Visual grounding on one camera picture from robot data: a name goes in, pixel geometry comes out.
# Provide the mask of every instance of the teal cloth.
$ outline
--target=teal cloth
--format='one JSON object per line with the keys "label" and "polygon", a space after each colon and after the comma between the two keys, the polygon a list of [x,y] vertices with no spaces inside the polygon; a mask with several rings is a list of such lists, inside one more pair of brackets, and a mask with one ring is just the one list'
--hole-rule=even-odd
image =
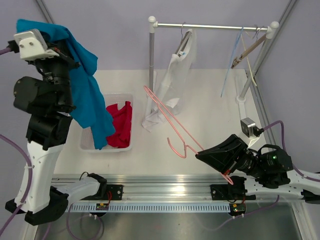
{"label": "teal cloth", "polygon": [[72,99],[76,106],[70,115],[82,128],[91,127],[94,147],[102,149],[108,144],[106,137],[116,130],[113,118],[106,110],[104,96],[93,77],[97,70],[97,56],[81,46],[64,26],[24,19],[16,23],[17,33],[31,29],[38,29],[46,41],[52,43],[65,39],[74,60],[81,63],[79,68],[69,71]]}

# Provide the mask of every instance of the white garment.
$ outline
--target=white garment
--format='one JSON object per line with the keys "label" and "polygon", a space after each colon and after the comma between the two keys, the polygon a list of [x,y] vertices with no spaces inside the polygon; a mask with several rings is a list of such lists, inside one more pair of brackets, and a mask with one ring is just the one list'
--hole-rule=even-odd
{"label": "white garment", "polygon": [[[157,81],[155,84],[155,95],[174,115],[181,112],[185,82],[190,66],[196,60],[197,55],[196,32],[192,29],[189,29],[187,32],[191,32],[191,36],[189,37],[183,52],[178,53],[181,56],[172,54],[169,67],[165,72],[163,79]],[[151,132],[157,124],[166,121],[166,118],[161,111],[159,111],[154,102],[152,103],[152,110],[153,112],[146,116],[142,122],[142,126],[149,132]]]}

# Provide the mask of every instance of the wall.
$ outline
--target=wall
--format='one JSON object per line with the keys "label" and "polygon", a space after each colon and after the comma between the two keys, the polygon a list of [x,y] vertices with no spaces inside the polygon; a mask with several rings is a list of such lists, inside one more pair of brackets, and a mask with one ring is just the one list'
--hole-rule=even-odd
{"label": "wall", "polygon": [[[0,49],[7,46],[7,41],[13,40],[16,33],[18,18],[35,21],[45,21],[33,0],[3,1],[0,7]],[[0,56],[0,133],[10,138],[27,150],[26,132],[29,122],[27,113],[13,106],[13,89],[16,81],[23,76],[39,78],[39,74],[32,66],[22,60],[18,54],[12,52]],[[17,195],[24,171],[24,158],[11,146],[0,140],[1,167],[0,167],[0,226],[11,215],[5,210],[6,201]],[[23,216],[17,216],[4,232],[1,239],[20,239],[20,229]]]}
{"label": "wall", "polygon": [[[55,22],[68,27],[85,48],[99,57],[100,70],[128,70],[149,66],[149,16],[155,16],[160,23],[267,26],[280,18],[288,0],[45,0],[45,3]],[[193,68],[227,68],[237,32],[198,30],[197,35],[199,57]],[[250,39],[247,36],[245,39],[249,46]],[[156,30],[156,69],[168,67],[180,40],[180,29]],[[257,51],[252,54],[254,62]]]}
{"label": "wall", "polygon": [[[300,0],[257,74],[271,121],[284,122],[288,153],[310,172],[320,172],[319,23],[320,1]],[[320,238],[320,206],[307,208]]]}

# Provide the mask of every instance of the white basket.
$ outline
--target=white basket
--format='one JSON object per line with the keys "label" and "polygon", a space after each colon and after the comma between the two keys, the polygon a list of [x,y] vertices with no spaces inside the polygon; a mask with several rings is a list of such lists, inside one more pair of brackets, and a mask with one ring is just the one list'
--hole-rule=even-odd
{"label": "white basket", "polygon": [[134,96],[131,93],[107,93],[103,95],[105,107],[112,104],[118,104],[118,109],[121,109],[126,101],[131,102],[132,107],[132,118],[131,118],[131,134],[130,134],[130,144],[125,148],[116,148],[110,145],[103,147],[101,150],[95,149],[94,139],[92,137],[91,128],[87,127],[82,130],[80,138],[80,150],[87,153],[117,153],[122,151],[128,151],[132,148],[132,128],[134,126],[133,119],[135,116],[135,107],[134,107]]}

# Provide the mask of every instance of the red wire hanger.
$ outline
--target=red wire hanger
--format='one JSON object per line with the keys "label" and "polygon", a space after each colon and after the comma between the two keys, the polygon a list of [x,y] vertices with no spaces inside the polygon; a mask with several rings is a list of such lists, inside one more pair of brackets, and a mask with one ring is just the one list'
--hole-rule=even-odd
{"label": "red wire hanger", "polygon": [[[168,144],[169,144],[170,148],[174,151],[174,153],[177,154],[180,158],[183,158],[183,159],[187,158],[187,148],[191,149],[195,154],[198,154],[198,152],[193,147],[191,147],[190,145],[186,144],[186,141],[181,136],[181,134],[178,132],[177,128],[171,122],[171,120],[169,119],[167,114],[165,114],[165,112],[162,110],[160,105],[171,115],[171,117],[173,117],[173,119],[182,127],[182,129],[190,136],[190,138],[192,138],[192,140],[201,148],[201,150],[205,150],[200,145],[200,143],[190,134],[190,132],[188,132],[188,130],[179,122],[179,120],[169,111],[169,109],[161,102],[161,100],[150,90],[150,88],[148,88],[147,86],[144,86],[143,88],[146,91],[146,93],[149,95],[149,97],[155,102],[155,104],[157,105],[158,109],[161,111],[161,113],[163,114],[165,119],[169,122],[169,124],[171,125],[171,127],[173,128],[173,130],[176,132],[176,134],[179,136],[179,138],[181,139],[181,141],[183,143],[184,154],[181,154],[172,146],[169,137],[167,137]],[[228,183],[230,183],[231,185],[234,184],[234,182],[232,181],[232,179],[228,175],[224,175],[221,172],[220,172],[220,174],[222,175],[222,177]]]}

